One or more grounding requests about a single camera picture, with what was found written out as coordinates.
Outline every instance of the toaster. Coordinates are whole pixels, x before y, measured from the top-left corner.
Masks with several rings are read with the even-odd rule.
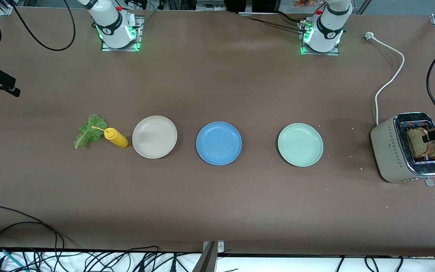
[[[435,159],[416,159],[410,149],[406,131],[413,128],[435,128],[432,119],[422,112],[398,114],[372,129],[370,139],[373,154],[382,178],[388,182],[408,182],[424,179],[433,186]]]

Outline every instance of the green lettuce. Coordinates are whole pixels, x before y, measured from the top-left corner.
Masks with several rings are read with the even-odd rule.
[[[98,141],[103,136],[103,131],[98,129],[93,129],[92,126],[99,127],[101,129],[106,129],[108,127],[107,122],[104,119],[93,114],[88,117],[88,122],[85,122],[82,127],[78,128],[80,134],[76,137],[74,141],[75,149],[79,147],[84,147],[90,143],[90,141]]]

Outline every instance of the brown table surface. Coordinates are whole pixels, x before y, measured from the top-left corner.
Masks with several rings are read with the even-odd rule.
[[[435,120],[425,89],[435,57],[428,17],[352,16],[340,56],[318,57],[300,55],[295,33],[230,12],[156,12],[140,52],[101,52],[88,12],[73,12],[77,36],[64,52],[38,45],[15,14],[0,21],[0,69],[22,90],[20,98],[0,91],[0,205],[51,224],[73,248],[195,251],[223,240],[245,253],[435,255],[435,186],[385,182],[369,139],[373,96],[400,57],[362,38],[373,31],[406,56],[379,97],[381,122],[409,111]],[[21,14],[47,45],[71,38],[65,9]],[[435,94],[435,71],[431,83]],[[126,136],[143,118],[166,116],[177,145],[157,160],[105,140],[74,150],[91,114]],[[222,167],[195,148],[213,121],[243,138],[240,156]],[[278,153],[278,134],[295,122],[323,138],[311,167]],[[0,229],[22,220],[0,210]],[[53,239],[22,226],[0,246],[52,247]]]

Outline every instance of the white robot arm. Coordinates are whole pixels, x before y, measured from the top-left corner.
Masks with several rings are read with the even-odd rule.
[[[135,40],[135,15],[121,7],[115,7],[111,0],[77,0],[85,7],[100,33],[100,38],[111,48],[122,48]]]
[[[343,26],[352,13],[352,0],[328,0],[321,14],[311,17],[312,29],[304,42],[317,52],[328,52],[340,42]]]

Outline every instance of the mustard bottle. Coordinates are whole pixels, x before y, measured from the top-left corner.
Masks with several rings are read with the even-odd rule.
[[[103,131],[105,138],[107,140],[111,141],[112,143],[114,143],[114,145],[116,145],[120,148],[125,148],[128,146],[128,140],[126,139],[126,137],[124,137],[116,129],[114,129],[112,127],[109,127],[107,129],[101,129],[101,128],[95,127],[95,126],[92,126],[92,128]]]

